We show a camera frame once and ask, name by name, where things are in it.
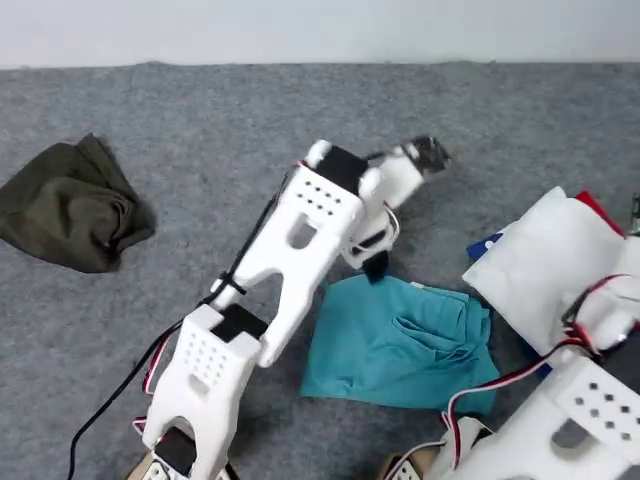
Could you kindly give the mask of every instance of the cable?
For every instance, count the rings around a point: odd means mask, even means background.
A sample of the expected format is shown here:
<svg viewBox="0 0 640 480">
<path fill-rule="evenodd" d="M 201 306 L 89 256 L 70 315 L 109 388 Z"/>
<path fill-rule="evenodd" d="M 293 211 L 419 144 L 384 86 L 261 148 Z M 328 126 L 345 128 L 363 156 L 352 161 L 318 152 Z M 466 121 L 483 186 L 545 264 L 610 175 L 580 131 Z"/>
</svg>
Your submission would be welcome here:
<svg viewBox="0 0 640 480">
<path fill-rule="evenodd" d="M 287 176 L 285 176 L 285 179 L 283 180 L 282 185 L 284 185 L 284 183 L 286 182 L 286 180 L 287 180 L 286 177 Z M 220 281 L 220 284 L 217 286 L 217 288 L 211 294 L 207 295 L 202 300 L 200 300 L 197 303 L 196 308 L 198 308 L 198 307 L 200 307 L 202 305 L 205 305 L 205 304 L 206 305 L 211 304 L 211 302 L 213 302 L 220 295 L 220 293 L 222 293 L 222 291 L 229 285 L 229 282 L 233 278 L 233 275 L 234 275 L 235 271 L 238 269 L 238 266 L 240 265 L 240 262 L 242 261 L 242 258 L 247 253 L 247 250 L 249 250 L 249 247 L 251 246 L 251 244 L 253 243 L 255 238 L 258 236 L 258 233 L 260 232 L 260 229 L 262 228 L 262 225 L 264 224 L 264 222 L 265 222 L 265 220 L 267 218 L 267 215 L 269 214 L 269 211 L 271 210 L 273 205 L 276 203 L 276 200 L 277 200 L 277 198 L 278 198 L 278 196 L 280 194 L 280 191 L 283 188 L 282 185 L 280 186 L 280 189 L 278 190 L 278 193 L 275 194 L 273 197 L 271 197 L 271 199 L 267 202 L 267 205 L 265 206 L 265 208 L 263 209 L 262 213 L 260 214 L 260 217 L 258 218 L 258 221 L 256 222 L 255 226 L 251 230 L 251 233 L 249 234 L 249 236 L 245 240 L 244 244 L 242 245 L 242 247 L 238 251 L 238 254 L 236 255 L 235 260 L 233 261 L 233 264 L 231 265 L 231 268 L 229 268 L 229 271 L 226 273 L 226 275 L 224 275 L 222 277 L 222 280 Z M 84 425 L 82 425 L 80 427 L 80 429 L 73 436 L 73 438 L 71 439 L 71 445 L 69 447 L 69 473 L 67 475 L 67 480 L 72 480 L 73 479 L 73 475 L 75 474 L 75 470 L 76 470 L 76 447 L 77 447 L 78 441 L 80 440 L 82 435 L 84 435 L 84 433 L 91 427 L 91 425 L 93 425 L 93 423 L 98 418 L 100 418 L 100 416 L 104 412 L 107 411 L 107 409 L 111 406 L 111 404 L 122 394 L 122 392 L 125 390 L 125 388 L 127 388 L 129 386 L 129 384 L 135 378 L 135 376 L 138 374 L 138 372 L 142 369 L 142 367 L 144 367 L 144 365 L 146 364 L 146 362 L 149 359 L 149 357 L 151 357 L 153 355 L 154 351 L 156 352 L 156 355 L 154 355 L 154 359 L 157 357 L 157 360 L 159 361 L 160 355 L 162 355 L 162 350 L 163 350 L 162 347 L 163 347 L 163 345 L 166 344 L 167 340 L 169 339 L 169 337 L 173 333 L 175 333 L 176 331 L 178 331 L 180 329 L 180 327 L 182 326 L 183 320 L 184 320 L 184 318 L 181 318 L 180 320 L 175 322 L 173 325 L 171 325 L 169 328 L 167 328 L 164 332 L 162 332 L 151 343 L 151 345 L 149 345 L 149 348 L 147 348 L 147 351 L 142 355 L 140 360 L 138 360 L 138 362 L 135 364 L 135 366 L 129 372 L 129 374 L 125 377 L 125 379 L 122 381 L 122 383 L 118 386 L 118 388 L 116 388 L 116 390 L 111 394 L 111 396 L 109 396 L 109 398 L 100 406 L 100 408 L 91 416 L 91 418 L 89 418 L 89 420 L 87 420 L 84 423 Z"/>
<path fill-rule="evenodd" d="M 393 468 L 391 470 L 389 470 L 389 472 L 385 475 L 383 480 L 391 480 L 396 473 L 398 473 L 398 471 L 400 470 L 400 468 L 402 468 L 402 464 L 414 453 L 416 453 L 418 450 L 422 450 L 423 448 L 428 448 L 428 447 L 442 447 L 443 445 L 445 445 L 446 442 L 428 442 L 428 443 L 422 443 L 420 445 L 416 445 L 415 447 L 413 447 L 411 450 L 409 450 L 407 453 L 405 453 L 400 460 L 398 460 L 396 462 L 396 464 L 393 466 Z"/>
<path fill-rule="evenodd" d="M 131 381 L 135 378 L 138 372 L 144 367 L 144 364 L 147 362 L 153 351 L 160 345 L 163 341 L 169 338 L 175 331 L 180 329 L 182 325 L 182 319 L 178 320 L 176 323 L 167 328 L 164 332 L 162 332 L 149 346 L 146 352 L 142 355 L 140 360 L 135 364 L 131 372 L 126 376 L 126 378 L 122 381 L 122 383 L 116 388 L 116 390 L 111 394 L 111 396 L 102 404 L 102 406 L 94 413 L 89 420 L 85 422 L 82 427 L 76 432 L 71 440 L 71 446 L 69 448 L 69 474 L 67 475 L 67 480 L 71 480 L 76 470 L 76 447 L 78 445 L 78 441 L 82 437 L 82 435 L 93 425 L 93 423 L 100 418 L 100 416 L 107 411 L 107 409 L 111 406 L 111 404 L 122 394 L 125 388 L 131 383 Z"/>
<path fill-rule="evenodd" d="M 169 337 L 167 337 L 156 349 L 156 352 L 153 354 L 153 358 L 151 359 L 149 369 L 144 376 L 144 380 L 142 380 L 142 391 L 147 395 L 153 395 L 153 392 L 151 391 L 151 382 L 153 380 L 153 375 L 156 373 L 156 369 L 158 368 L 158 364 L 160 363 L 160 358 L 167 348 L 167 343 L 169 343 Z"/>
<path fill-rule="evenodd" d="M 396 214 L 393 213 L 393 210 L 391 210 L 389 205 L 387 205 L 386 203 L 384 204 L 384 209 L 387 212 L 389 220 L 391 220 L 391 228 L 393 228 L 393 236 L 391 237 L 390 242 L 391 244 L 393 244 L 400 236 L 400 222 L 398 221 L 398 217 L 396 217 Z M 360 252 L 370 252 L 372 250 L 375 250 L 374 247 L 363 247 L 362 244 L 357 244 L 353 242 L 349 242 L 349 248 L 356 249 Z"/>
<path fill-rule="evenodd" d="M 133 429 L 136 432 L 138 432 L 139 435 L 142 435 L 144 433 L 144 426 L 146 424 L 147 424 L 147 417 L 146 416 L 136 417 L 131 422 L 131 426 L 133 427 Z"/>
<path fill-rule="evenodd" d="M 546 355 L 544 355 L 543 357 L 541 357 L 539 360 L 532 363 L 528 367 L 525 367 L 520 370 L 516 370 L 515 372 L 509 373 L 501 378 L 498 378 L 491 382 L 487 382 L 478 387 L 461 390 L 458 393 L 456 393 L 453 397 L 451 397 L 451 399 L 449 400 L 449 405 L 447 407 L 447 413 L 446 413 L 447 418 L 446 420 L 443 418 L 443 421 L 449 423 L 449 428 L 453 432 L 454 458 L 453 458 L 452 467 L 454 470 L 458 467 L 460 463 L 460 455 L 461 455 L 461 449 L 462 449 L 461 438 L 460 438 L 460 427 L 455 418 L 455 407 L 458 400 L 464 395 L 467 395 L 469 393 L 479 393 L 479 392 L 488 392 L 491 390 L 497 390 L 498 388 L 505 387 L 519 380 L 522 380 L 523 378 L 528 377 L 529 375 L 534 373 L 536 370 L 538 370 L 540 367 L 542 367 L 544 364 L 546 364 L 549 358 L 551 358 L 551 356 L 554 353 L 556 353 L 558 350 L 561 350 L 565 347 L 570 347 L 570 346 L 579 347 L 585 350 L 587 353 L 591 353 L 589 349 L 585 346 L 582 340 L 579 340 L 576 338 L 569 338 L 558 343 L 555 347 L 551 349 L 549 353 L 547 353 Z"/>
<path fill-rule="evenodd" d="M 391 239 L 391 243 L 394 243 L 400 236 L 400 222 L 398 221 L 398 217 L 396 217 L 396 214 L 393 213 L 393 210 L 391 210 L 391 207 L 389 207 L 389 205 L 387 205 L 386 203 L 384 204 L 384 209 L 387 211 L 387 215 L 389 215 L 389 218 L 393 221 L 394 224 L 394 234 L 393 238 Z"/>
</svg>

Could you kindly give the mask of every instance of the white robotic arm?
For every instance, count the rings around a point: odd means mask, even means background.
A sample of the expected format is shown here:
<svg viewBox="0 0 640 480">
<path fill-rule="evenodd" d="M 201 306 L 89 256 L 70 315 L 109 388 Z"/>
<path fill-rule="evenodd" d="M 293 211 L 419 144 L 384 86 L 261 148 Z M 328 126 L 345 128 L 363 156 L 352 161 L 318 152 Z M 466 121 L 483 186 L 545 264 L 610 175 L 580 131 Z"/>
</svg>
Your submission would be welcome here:
<svg viewBox="0 0 640 480">
<path fill-rule="evenodd" d="M 386 155 L 380 167 L 317 142 L 297 166 L 273 213 L 212 306 L 182 325 L 173 358 L 158 381 L 143 442 L 154 450 L 145 479 L 215 478 L 227 464 L 238 405 L 255 366 L 269 367 L 307 313 L 314 291 L 342 254 L 358 268 L 393 246 L 399 225 L 391 208 L 404 202 L 449 157 L 431 138 Z M 315 230 L 304 248 L 292 239 Z M 266 324 L 235 302 L 273 273 L 283 276 L 278 312 Z"/>
</svg>

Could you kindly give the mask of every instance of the blue fabric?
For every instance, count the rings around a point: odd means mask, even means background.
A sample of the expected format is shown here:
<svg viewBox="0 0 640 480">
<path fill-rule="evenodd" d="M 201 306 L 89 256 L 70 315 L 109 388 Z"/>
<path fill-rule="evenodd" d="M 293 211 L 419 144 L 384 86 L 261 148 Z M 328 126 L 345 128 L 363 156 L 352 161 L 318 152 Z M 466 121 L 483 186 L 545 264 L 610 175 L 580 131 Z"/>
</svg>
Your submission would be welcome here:
<svg viewBox="0 0 640 480">
<path fill-rule="evenodd" d="M 464 388 L 494 380 L 489 311 L 464 293 L 364 275 L 331 285 L 316 322 L 304 396 L 445 410 Z M 488 413 L 491 392 L 459 412 Z"/>
<path fill-rule="evenodd" d="M 493 245 L 498 240 L 500 240 L 501 237 L 502 233 L 494 233 L 484 240 L 469 245 L 467 247 L 467 255 L 469 255 L 469 258 L 474 262 L 477 261 L 482 255 L 489 251 L 489 249 L 487 248 L 487 242 L 491 242 L 490 245 Z"/>
</svg>

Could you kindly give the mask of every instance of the black cable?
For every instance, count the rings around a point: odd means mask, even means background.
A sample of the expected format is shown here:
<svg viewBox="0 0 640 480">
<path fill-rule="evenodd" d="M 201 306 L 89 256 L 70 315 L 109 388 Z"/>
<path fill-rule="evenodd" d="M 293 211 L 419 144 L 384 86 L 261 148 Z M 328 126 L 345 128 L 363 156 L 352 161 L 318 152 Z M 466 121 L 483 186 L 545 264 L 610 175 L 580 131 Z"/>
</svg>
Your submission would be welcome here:
<svg viewBox="0 0 640 480">
<path fill-rule="evenodd" d="M 80 437 L 93 425 L 93 423 L 100 418 L 100 416 L 107 411 L 107 409 L 111 406 L 111 404 L 124 392 L 125 388 L 129 386 L 131 381 L 135 378 L 138 372 L 144 367 L 144 364 L 147 363 L 149 357 L 153 354 L 153 352 L 158 348 L 162 342 L 164 342 L 167 338 L 171 336 L 176 330 L 180 328 L 182 325 L 182 319 L 178 320 L 176 323 L 167 328 L 164 332 L 162 332 L 158 338 L 156 338 L 153 343 L 149 346 L 142 358 L 138 360 L 138 363 L 135 364 L 129 375 L 123 380 L 123 382 L 116 388 L 116 390 L 111 394 L 111 396 L 107 399 L 106 402 L 102 404 L 102 406 L 94 413 L 89 420 L 85 422 L 82 427 L 76 432 L 71 440 L 71 447 L 69 449 L 69 474 L 67 475 L 67 480 L 71 480 L 76 471 L 76 447 L 78 445 L 78 441 Z"/>
<path fill-rule="evenodd" d="M 276 200 L 278 199 L 282 189 L 284 188 L 284 185 L 285 185 L 285 182 L 287 181 L 287 178 L 288 178 L 288 175 L 286 175 L 284 180 L 282 181 L 282 184 L 280 186 L 278 194 L 276 194 L 273 197 L 271 197 L 271 199 L 267 202 L 267 205 L 262 210 L 262 213 L 260 214 L 260 217 L 258 218 L 258 221 L 256 222 L 255 226 L 251 230 L 251 233 L 249 234 L 249 236 L 245 240 L 244 244 L 242 245 L 242 247 L 238 251 L 238 254 L 236 255 L 235 260 L 233 261 L 233 264 L 231 265 L 231 268 L 229 268 L 229 271 L 226 273 L 226 275 L 224 275 L 222 277 L 218 287 L 210 295 L 207 295 L 202 300 L 200 300 L 198 302 L 198 304 L 196 305 L 196 308 L 200 307 L 202 305 L 205 305 L 205 304 L 206 305 L 211 304 L 211 302 L 213 302 L 218 297 L 218 295 L 220 295 L 220 293 L 222 293 L 222 290 L 224 290 L 224 288 L 227 285 L 229 285 L 229 279 L 233 279 L 233 275 L 235 274 L 236 270 L 238 269 L 238 266 L 240 265 L 240 262 L 242 261 L 243 257 L 245 256 L 245 254 L 249 250 L 249 247 L 251 247 L 251 244 L 253 243 L 253 241 L 258 236 L 258 233 L 260 233 L 260 229 L 262 228 L 262 225 L 264 224 L 264 222 L 265 222 L 265 220 L 267 218 L 267 215 L 269 214 L 269 211 L 271 210 L 273 205 L 276 203 Z M 122 381 L 122 383 L 118 386 L 118 388 L 116 388 L 116 390 L 111 394 L 111 396 L 91 416 L 91 418 L 89 418 L 89 420 L 87 420 L 84 423 L 84 425 L 82 425 L 82 427 L 80 427 L 80 429 L 73 436 L 73 439 L 71 440 L 71 446 L 70 446 L 70 449 L 69 449 L 69 474 L 67 475 L 67 480 L 72 480 L 73 479 L 73 475 L 75 474 L 75 470 L 76 470 L 76 447 L 77 447 L 78 441 L 80 440 L 82 435 L 84 435 L 84 433 L 91 427 L 91 425 L 93 425 L 93 423 L 98 418 L 100 418 L 100 416 L 102 416 L 102 414 L 104 412 L 107 411 L 107 409 L 122 394 L 122 392 L 124 392 L 124 390 L 129 386 L 131 381 L 136 377 L 138 372 L 142 369 L 142 367 L 144 367 L 145 363 L 147 362 L 149 357 L 153 354 L 153 352 L 160 345 L 162 345 L 162 343 L 167 338 L 169 338 L 173 333 L 175 333 L 176 331 L 178 331 L 180 329 L 180 327 L 182 326 L 183 320 L 184 320 L 184 318 L 182 318 L 182 319 L 178 320 L 177 322 L 175 322 L 173 325 L 171 325 L 169 328 L 167 328 L 164 332 L 162 332 L 151 343 L 151 345 L 149 346 L 147 351 L 144 353 L 144 355 L 142 355 L 140 360 L 138 360 L 138 363 L 135 364 L 133 369 L 129 372 L 129 374 Z"/>
</svg>

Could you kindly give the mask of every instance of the red wire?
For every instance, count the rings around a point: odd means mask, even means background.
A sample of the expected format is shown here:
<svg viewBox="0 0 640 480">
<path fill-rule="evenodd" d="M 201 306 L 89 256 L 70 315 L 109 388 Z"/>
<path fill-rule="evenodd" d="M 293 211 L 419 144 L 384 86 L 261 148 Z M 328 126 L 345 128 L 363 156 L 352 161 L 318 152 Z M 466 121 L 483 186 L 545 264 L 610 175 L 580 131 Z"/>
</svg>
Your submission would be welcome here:
<svg viewBox="0 0 640 480">
<path fill-rule="evenodd" d="M 500 377 L 496 380 L 492 380 L 490 382 L 484 383 L 482 385 L 479 385 L 477 387 L 473 387 L 472 389 L 469 390 L 474 390 L 477 388 L 487 388 L 487 387 L 500 387 L 502 386 L 501 384 L 508 382 L 509 380 L 512 380 L 516 377 L 519 377 L 521 375 L 524 375 L 522 378 L 527 377 L 528 375 L 532 374 L 533 372 L 535 372 L 536 370 L 538 370 L 538 368 L 540 368 L 542 365 L 544 365 L 547 360 L 549 360 L 549 358 L 556 353 L 559 349 L 564 348 L 566 346 L 579 346 L 579 347 L 585 347 L 585 344 L 582 340 L 579 339 L 566 339 L 561 341 L 560 343 L 558 343 L 555 347 L 553 347 L 553 349 L 551 349 L 551 351 L 549 353 L 547 353 L 546 355 L 544 355 L 543 357 L 541 357 L 539 360 L 537 360 L 536 362 L 532 363 L 531 365 L 522 368 L 520 370 L 516 370 L 515 372 L 511 372 L 503 377 Z M 458 400 L 460 398 L 462 398 L 463 395 L 460 395 L 459 397 L 455 397 L 454 395 L 454 399 L 451 402 L 451 405 L 449 406 L 449 411 L 448 411 L 448 418 L 449 418 L 449 424 L 451 426 L 451 429 L 453 431 L 453 444 L 454 444 L 454 462 L 453 462 L 453 468 L 457 468 L 459 463 L 460 463 L 460 455 L 461 455 L 461 436 L 460 436 L 460 427 L 458 426 L 458 423 L 456 421 L 455 418 L 455 406 L 456 403 L 458 402 Z"/>
</svg>

